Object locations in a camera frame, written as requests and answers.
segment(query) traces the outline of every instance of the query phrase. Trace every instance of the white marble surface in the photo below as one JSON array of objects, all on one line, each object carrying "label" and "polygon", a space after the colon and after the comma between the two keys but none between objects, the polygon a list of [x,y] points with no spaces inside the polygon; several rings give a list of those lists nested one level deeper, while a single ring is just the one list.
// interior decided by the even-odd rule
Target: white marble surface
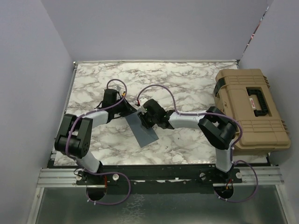
[{"label": "white marble surface", "polygon": [[[103,99],[107,82],[124,81],[127,100],[135,104],[139,91],[149,84],[163,84],[172,91],[180,111],[206,110],[214,104],[215,76],[221,69],[237,69],[230,63],[83,63],[78,65],[68,113],[80,115]],[[111,87],[121,86],[111,83]],[[155,99],[166,110],[173,109],[171,96],[159,87],[141,97]],[[215,149],[199,130],[154,127],[159,140],[140,148],[124,118],[93,129],[90,150],[104,165],[215,163]],[[265,162],[263,156],[238,156],[248,162]],[[57,153],[54,165],[75,165]]]}]

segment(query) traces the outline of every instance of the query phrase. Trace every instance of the gray floor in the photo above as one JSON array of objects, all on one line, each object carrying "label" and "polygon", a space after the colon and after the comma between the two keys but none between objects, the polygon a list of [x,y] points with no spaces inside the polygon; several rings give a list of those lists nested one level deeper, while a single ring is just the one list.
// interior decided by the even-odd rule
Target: gray floor
[{"label": "gray floor", "polygon": [[[235,187],[233,199],[253,187]],[[117,201],[121,196],[108,196]],[[260,186],[245,203],[226,203],[215,195],[131,195],[116,206],[87,203],[85,189],[47,189],[38,224],[286,224],[275,186]]]}]

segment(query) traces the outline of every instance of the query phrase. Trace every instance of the marble tabletop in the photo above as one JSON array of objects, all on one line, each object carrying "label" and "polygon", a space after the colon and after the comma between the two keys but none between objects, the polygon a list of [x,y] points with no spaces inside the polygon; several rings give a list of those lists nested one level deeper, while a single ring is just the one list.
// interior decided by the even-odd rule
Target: marble tabletop
[{"label": "marble tabletop", "polygon": [[[135,104],[139,91],[150,84],[167,86],[175,96],[179,111],[202,111],[214,105],[215,76],[221,69],[237,69],[236,62],[217,63],[81,63],[74,79],[67,113],[76,115],[93,110],[103,99],[107,82],[124,81],[127,100]],[[121,87],[111,83],[111,88]],[[165,110],[173,109],[170,94],[151,87],[142,98],[155,99]],[[90,150],[104,165],[203,164],[215,163],[215,149],[200,130],[164,130],[154,126],[159,140],[140,148],[125,118],[93,129]],[[266,162],[264,156],[236,156],[247,162]],[[54,165],[75,163],[57,152]]]}]

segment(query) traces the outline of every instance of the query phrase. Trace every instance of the cable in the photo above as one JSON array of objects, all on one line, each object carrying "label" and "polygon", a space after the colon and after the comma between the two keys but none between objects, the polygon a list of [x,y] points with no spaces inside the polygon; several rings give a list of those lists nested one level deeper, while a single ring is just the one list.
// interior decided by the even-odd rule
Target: cable
[{"label": "cable", "polygon": [[220,196],[217,194],[217,192],[214,191],[214,193],[217,195],[217,197],[218,197],[219,199],[225,201],[225,202],[231,202],[231,203],[241,203],[241,202],[245,202],[245,201],[248,201],[249,199],[253,198],[253,197],[256,195],[256,193],[257,193],[257,190],[258,190],[258,178],[257,178],[256,171],[253,169],[253,167],[252,167],[249,163],[247,163],[247,162],[245,162],[245,161],[243,161],[243,160],[238,160],[238,161],[236,161],[234,164],[237,165],[239,162],[245,163],[247,166],[249,166],[249,167],[252,169],[252,171],[253,171],[253,173],[254,173],[254,176],[256,177],[256,188],[254,189],[254,191],[252,192],[252,194],[251,194],[249,197],[247,197],[247,198],[245,198],[245,199],[242,199],[242,200],[240,200],[240,201],[228,200],[228,199],[226,199],[226,198],[220,197]]},{"label": "cable", "polygon": [[[127,90],[127,86],[126,86],[126,84],[125,84],[123,81],[121,81],[121,80],[119,80],[119,79],[114,78],[114,79],[111,79],[110,81],[108,81],[108,83],[107,83],[107,89],[108,89],[109,84],[110,84],[112,81],[118,81],[118,82],[121,82],[121,83],[123,84],[123,86],[125,87],[125,94],[124,94],[124,96],[121,98],[121,100],[118,101],[117,103],[113,104],[112,106],[109,106],[109,107],[106,107],[106,108],[101,108],[101,109],[96,109],[96,110],[87,112],[87,113],[85,113],[85,114],[81,114],[80,116],[77,117],[77,119],[75,120],[75,122],[74,122],[73,125],[71,126],[71,129],[70,129],[70,132],[69,132],[69,136],[68,136],[68,138],[67,138],[66,145],[65,145],[65,154],[66,154],[68,157],[74,159],[75,161],[76,161],[76,157],[71,156],[70,153],[69,153],[69,144],[70,144],[71,134],[74,132],[75,126],[76,126],[76,124],[78,123],[78,121],[79,121],[82,117],[84,117],[84,116],[86,116],[86,115],[89,115],[89,114],[92,114],[92,113],[96,113],[96,112],[99,112],[99,111],[102,111],[102,110],[107,110],[107,109],[110,109],[110,108],[113,108],[113,107],[117,106],[117,105],[120,104],[120,103],[125,99],[125,97],[127,96],[127,92],[128,92],[128,90]],[[92,201],[92,202],[94,202],[94,203],[96,203],[96,204],[102,204],[102,205],[116,205],[116,204],[120,204],[120,203],[124,202],[124,201],[127,200],[127,198],[129,197],[129,195],[130,195],[130,193],[131,193],[131,183],[130,183],[129,178],[128,178],[126,175],[124,175],[123,173],[119,173],[119,172],[108,172],[108,173],[100,173],[100,174],[97,174],[97,173],[93,173],[93,172],[91,172],[91,171],[89,171],[89,170],[87,170],[87,169],[84,169],[84,171],[87,172],[87,173],[90,173],[90,174],[92,174],[92,175],[96,175],[96,176],[118,174],[118,175],[121,175],[121,176],[123,176],[123,177],[126,178],[126,180],[128,181],[128,186],[129,186],[129,190],[128,190],[128,193],[127,193],[126,197],[125,197],[124,199],[118,201],[118,202],[114,202],[114,203],[104,203],[104,202],[92,201],[92,200],[89,198],[88,194],[87,194],[87,197],[88,197],[88,200],[89,200],[89,201]]]},{"label": "cable", "polygon": [[239,137],[233,142],[233,144],[231,145],[231,147],[233,147],[233,146],[234,146],[234,145],[241,139],[241,137],[242,137],[242,135],[243,135],[243,129],[242,129],[241,125],[238,123],[238,121],[236,121],[235,119],[233,119],[233,118],[231,118],[231,117],[229,117],[229,116],[227,116],[227,115],[219,114],[219,113],[210,113],[210,112],[204,112],[204,113],[180,113],[180,112],[177,110],[176,100],[174,99],[174,96],[173,96],[172,92],[171,92],[166,86],[164,86],[164,85],[160,85],[160,84],[152,84],[152,85],[148,85],[147,87],[143,88],[143,89],[139,92],[139,94],[138,94],[138,96],[137,96],[137,99],[136,99],[137,102],[139,102],[138,99],[139,99],[139,97],[140,97],[140,94],[141,94],[143,91],[145,91],[147,88],[150,88],[150,87],[152,87],[152,86],[159,86],[159,87],[162,87],[162,88],[166,89],[166,90],[170,93],[171,98],[172,98],[172,101],[173,101],[173,107],[174,107],[174,110],[175,110],[175,112],[176,112],[177,114],[179,114],[179,115],[184,115],[184,116],[202,116],[202,115],[213,115],[213,116],[215,116],[215,115],[216,115],[216,116],[219,116],[219,117],[224,117],[224,118],[230,119],[230,120],[232,120],[233,122],[235,122],[235,124],[238,125],[238,127],[239,127],[239,129],[240,129],[240,134],[239,134]]}]

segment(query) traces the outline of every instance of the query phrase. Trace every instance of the black handle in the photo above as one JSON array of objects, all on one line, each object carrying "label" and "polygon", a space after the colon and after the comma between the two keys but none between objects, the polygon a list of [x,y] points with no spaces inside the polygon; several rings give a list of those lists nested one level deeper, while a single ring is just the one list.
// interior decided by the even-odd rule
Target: black handle
[{"label": "black handle", "polygon": [[258,102],[261,106],[261,110],[254,110],[254,115],[256,117],[258,116],[265,116],[269,113],[267,104],[266,104],[266,100],[263,97],[263,93],[262,91],[258,90],[258,89],[247,89],[247,93],[249,96],[251,95],[256,95]]}]

